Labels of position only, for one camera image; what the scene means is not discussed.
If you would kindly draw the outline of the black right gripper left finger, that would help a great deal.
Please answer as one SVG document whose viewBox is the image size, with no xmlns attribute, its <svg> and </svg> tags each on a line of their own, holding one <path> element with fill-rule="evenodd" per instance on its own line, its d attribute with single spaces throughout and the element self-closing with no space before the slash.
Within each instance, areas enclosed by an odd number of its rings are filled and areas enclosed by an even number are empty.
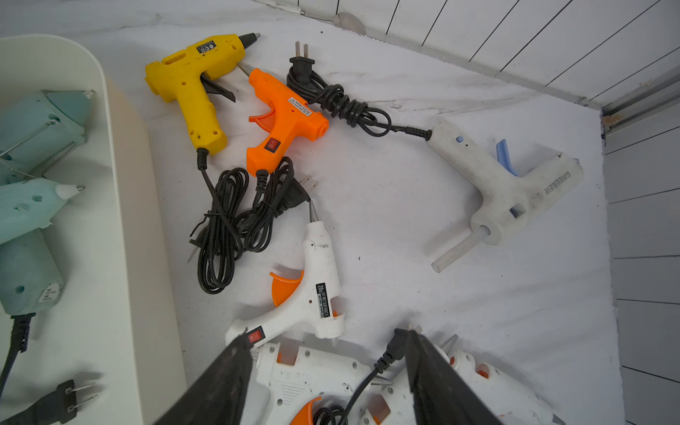
<svg viewBox="0 0 680 425">
<path fill-rule="evenodd" d="M 239 424 L 253 371 L 253 344 L 242 334 L 216 358 L 157 424 Z"/>
</svg>

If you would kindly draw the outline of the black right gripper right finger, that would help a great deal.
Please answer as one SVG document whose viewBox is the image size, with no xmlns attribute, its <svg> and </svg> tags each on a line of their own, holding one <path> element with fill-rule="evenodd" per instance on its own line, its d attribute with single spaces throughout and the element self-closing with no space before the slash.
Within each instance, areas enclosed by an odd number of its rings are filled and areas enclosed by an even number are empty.
<svg viewBox="0 0 680 425">
<path fill-rule="evenodd" d="M 428 338 L 406 334 L 406 362 L 418 424 L 499 424 Z"/>
</svg>

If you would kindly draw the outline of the cream storage tray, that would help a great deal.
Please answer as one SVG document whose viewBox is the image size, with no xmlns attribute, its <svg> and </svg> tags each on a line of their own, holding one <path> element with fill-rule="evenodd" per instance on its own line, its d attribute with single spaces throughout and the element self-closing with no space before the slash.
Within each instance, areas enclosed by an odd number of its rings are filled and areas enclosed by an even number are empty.
<svg viewBox="0 0 680 425">
<path fill-rule="evenodd" d="M 84 186 L 44 232 L 65 290 L 32 320 L 1 414 L 71 379 L 77 423 L 154 423 L 187 384 L 147 128 L 85 47 L 56 35 L 3 38 L 2 104 L 34 90 L 90 90 L 94 107 L 87 142 L 48 173 Z"/>
</svg>

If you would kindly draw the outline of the large mint glue gun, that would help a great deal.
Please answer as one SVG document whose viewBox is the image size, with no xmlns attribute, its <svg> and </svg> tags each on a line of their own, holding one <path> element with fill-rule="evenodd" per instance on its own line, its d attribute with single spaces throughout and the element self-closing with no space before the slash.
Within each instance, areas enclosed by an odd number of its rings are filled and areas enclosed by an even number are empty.
<svg viewBox="0 0 680 425">
<path fill-rule="evenodd" d="M 1 184 L 35 178 L 86 143 L 95 92 L 37 90 L 1 111 Z"/>
</svg>

